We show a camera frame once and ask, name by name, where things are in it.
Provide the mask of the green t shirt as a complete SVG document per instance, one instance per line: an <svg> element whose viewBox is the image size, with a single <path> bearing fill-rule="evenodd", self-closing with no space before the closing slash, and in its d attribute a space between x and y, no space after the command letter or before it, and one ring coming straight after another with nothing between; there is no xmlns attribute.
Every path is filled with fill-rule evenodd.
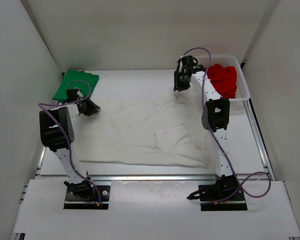
<svg viewBox="0 0 300 240"><path fill-rule="evenodd" d="M63 102L67 99L66 90L74 88L78 88L84 96L91 97L99 79L97 74L68 69L52 99Z"/></svg>

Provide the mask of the white t shirt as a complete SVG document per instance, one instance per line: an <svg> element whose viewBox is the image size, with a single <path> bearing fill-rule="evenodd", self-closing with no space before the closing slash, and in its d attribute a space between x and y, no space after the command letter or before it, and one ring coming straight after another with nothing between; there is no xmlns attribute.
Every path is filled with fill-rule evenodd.
<svg viewBox="0 0 300 240"><path fill-rule="evenodd" d="M160 92L154 101L104 101L72 120L82 162L206 168L207 132L197 93Z"/></svg>

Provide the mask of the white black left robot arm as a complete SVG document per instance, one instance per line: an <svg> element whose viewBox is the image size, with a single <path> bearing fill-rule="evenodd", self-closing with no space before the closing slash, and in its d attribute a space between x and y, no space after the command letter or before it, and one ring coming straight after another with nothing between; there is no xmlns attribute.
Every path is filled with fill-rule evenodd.
<svg viewBox="0 0 300 240"><path fill-rule="evenodd" d="M79 163L72 147L75 133L72 118L79 115L91 117L101 110L88 97L83 97L64 104L38 104L40 139L44 147L49 148L60 160L68 180L64 182L67 189L83 201L95 200L101 203L101 194L88 172Z"/></svg>

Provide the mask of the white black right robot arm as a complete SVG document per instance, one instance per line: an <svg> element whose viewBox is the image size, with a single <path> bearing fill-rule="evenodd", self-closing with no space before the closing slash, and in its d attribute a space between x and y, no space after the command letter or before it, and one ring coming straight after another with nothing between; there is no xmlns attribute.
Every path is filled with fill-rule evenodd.
<svg viewBox="0 0 300 240"><path fill-rule="evenodd" d="M217 92L202 65L174 71L174 91L185 91L191 84L201 89L201 123L210 138L208 146L212 150L216 180L214 184L200 186L187 199L217 204L231 199L239 188L239 182L227 155L230 100Z"/></svg>

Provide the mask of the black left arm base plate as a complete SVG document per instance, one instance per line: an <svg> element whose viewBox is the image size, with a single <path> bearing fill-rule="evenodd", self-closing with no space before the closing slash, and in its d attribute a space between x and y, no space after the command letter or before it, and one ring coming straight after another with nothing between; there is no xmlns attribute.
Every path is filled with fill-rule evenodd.
<svg viewBox="0 0 300 240"><path fill-rule="evenodd" d="M101 203L95 189L87 193L74 194L70 189L66 190L63 208L66 210L108 210L111 193L110 185L97 185L101 196Z"/></svg>

